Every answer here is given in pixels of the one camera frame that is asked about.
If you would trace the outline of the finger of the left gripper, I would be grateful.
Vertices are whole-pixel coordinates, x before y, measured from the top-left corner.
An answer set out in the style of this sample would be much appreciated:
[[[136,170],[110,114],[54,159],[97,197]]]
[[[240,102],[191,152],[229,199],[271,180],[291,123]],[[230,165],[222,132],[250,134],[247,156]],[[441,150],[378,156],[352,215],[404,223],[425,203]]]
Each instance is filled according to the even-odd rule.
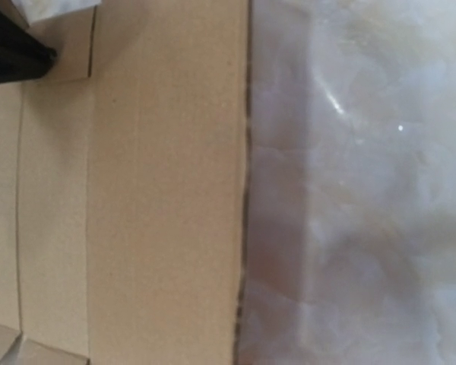
[[[36,80],[54,66],[57,52],[0,11],[0,84]]]

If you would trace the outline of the brown cardboard box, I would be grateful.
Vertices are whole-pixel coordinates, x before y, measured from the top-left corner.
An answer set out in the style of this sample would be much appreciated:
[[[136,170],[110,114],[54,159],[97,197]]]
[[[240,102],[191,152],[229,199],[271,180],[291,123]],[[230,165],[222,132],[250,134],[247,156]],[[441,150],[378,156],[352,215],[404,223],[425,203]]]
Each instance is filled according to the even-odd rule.
[[[98,1],[25,22],[0,85],[0,364],[232,364],[247,1]]]

